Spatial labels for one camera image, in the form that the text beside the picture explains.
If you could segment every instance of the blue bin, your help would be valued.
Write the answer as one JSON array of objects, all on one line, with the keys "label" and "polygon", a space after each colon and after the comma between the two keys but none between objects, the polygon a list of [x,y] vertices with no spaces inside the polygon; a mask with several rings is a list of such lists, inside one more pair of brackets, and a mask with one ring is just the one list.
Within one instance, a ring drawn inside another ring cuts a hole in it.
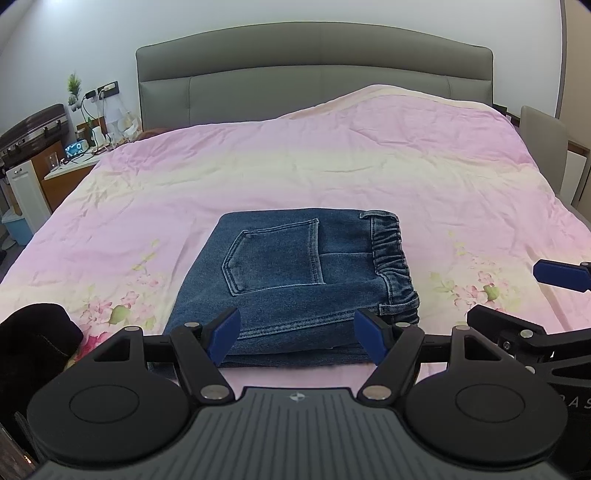
[{"label": "blue bin", "polygon": [[19,245],[25,246],[33,238],[33,233],[27,225],[25,217],[14,213],[14,208],[10,207],[10,210],[2,215],[2,224],[8,230],[10,236]]}]

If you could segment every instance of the folded jeans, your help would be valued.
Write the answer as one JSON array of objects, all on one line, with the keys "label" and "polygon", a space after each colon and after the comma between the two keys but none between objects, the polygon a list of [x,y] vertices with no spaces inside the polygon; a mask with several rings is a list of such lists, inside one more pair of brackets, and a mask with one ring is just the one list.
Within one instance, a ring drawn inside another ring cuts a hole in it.
[{"label": "folded jeans", "polygon": [[369,358],[355,340],[355,310],[416,323],[418,304],[393,213],[234,212],[187,274],[165,333],[233,306],[242,330],[228,365],[359,363]]}]

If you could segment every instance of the bed sheet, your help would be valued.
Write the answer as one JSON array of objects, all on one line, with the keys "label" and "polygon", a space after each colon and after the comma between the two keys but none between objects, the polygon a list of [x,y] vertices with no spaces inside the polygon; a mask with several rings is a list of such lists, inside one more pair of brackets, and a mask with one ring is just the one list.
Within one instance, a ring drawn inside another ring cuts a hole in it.
[{"label": "bed sheet", "polygon": [[[8,272],[0,318],[58,303],[85,334],[78,357],[125,325],[158,334],[220,216],[308,207],[398,215],[427,333],[448,334],[476,304],[550,333],[590,326],[591,296],[531,274],[540,258],[589,260],[591,233],[556,199],[511,124],[483,104],[392,86],[269,121],[176,130],[105,155]],[[356,390],[372,368],[225,375],[236,391]]]}]

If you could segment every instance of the small plant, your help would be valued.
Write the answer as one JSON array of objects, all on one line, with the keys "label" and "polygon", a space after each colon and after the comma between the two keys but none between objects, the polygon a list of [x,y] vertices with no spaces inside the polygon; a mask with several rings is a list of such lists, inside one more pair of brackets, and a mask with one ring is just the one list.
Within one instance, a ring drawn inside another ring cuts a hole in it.
[{"label": "small plant", "polygon": [[68,105],[74,105],[78,100],[81,83],[82,82],[80,81],[80,79],[76,76],[76,72],[68,76],[68,92],[70,92],[70,97],[68,98]]}]

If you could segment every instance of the logo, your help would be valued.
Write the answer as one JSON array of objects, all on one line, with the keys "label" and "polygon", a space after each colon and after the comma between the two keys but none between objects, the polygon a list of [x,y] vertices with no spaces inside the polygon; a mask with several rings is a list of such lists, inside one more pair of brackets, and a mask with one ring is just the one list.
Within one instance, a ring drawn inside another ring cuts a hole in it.
[{"label": "logo", "polygon": [[306,399],[306,396],[300,392],[295,392],[294,394],[290,395],[290,400],[293,400],[295,403],[299,403],[305,399]]}]

